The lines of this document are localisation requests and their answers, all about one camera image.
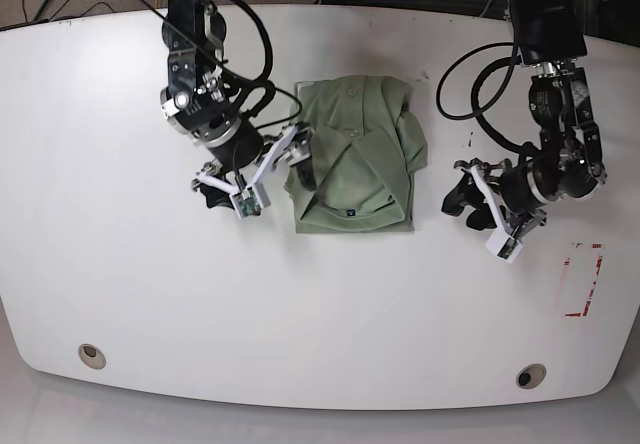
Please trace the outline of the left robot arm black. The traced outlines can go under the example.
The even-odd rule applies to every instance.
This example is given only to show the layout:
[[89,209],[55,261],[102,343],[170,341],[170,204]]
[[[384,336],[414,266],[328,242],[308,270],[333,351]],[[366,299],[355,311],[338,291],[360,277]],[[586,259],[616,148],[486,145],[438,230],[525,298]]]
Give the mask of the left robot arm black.
[[[544,206],[565,197],[592,195],[605,183],[606,169],[586,74],[576,64],[587,49],[573,1],[506,1],[506,17],[513,29],[511,54],[490,63],[477,76],[467,116],[496,144],[516,154],[518,161],[456,162],[463,176],[445,196],[441,210],[458,217],[470,208],[469,228],[502,228],[509,239],[517,240],[545,225]],[[483,84],[494,72],[504,69],[510,78],[518,65],[536,71],[528,105],[539,127],[538,145],[507,139],[484,115],[497,100],[479,101]]]

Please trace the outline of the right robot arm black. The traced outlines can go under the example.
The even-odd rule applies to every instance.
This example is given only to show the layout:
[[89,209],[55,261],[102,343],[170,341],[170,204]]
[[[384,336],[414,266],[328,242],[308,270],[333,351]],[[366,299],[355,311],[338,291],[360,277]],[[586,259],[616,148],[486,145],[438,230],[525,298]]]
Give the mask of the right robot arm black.
[[212,155],[191,182],[210,208],[258,216],[269,200],[263,176],[286,163],[306,191],[316,189],[310,126],[291,116],[276,135],[263,135],[252,120],[275,97],[270,79],[273,47],[266,27],[244,0],[229,0],[255,24],[263,68],[255,78],[226,66],[227,26],[213,0],[167,0],[162,38],[168,50],[167,85],[161,91],[165,119]]

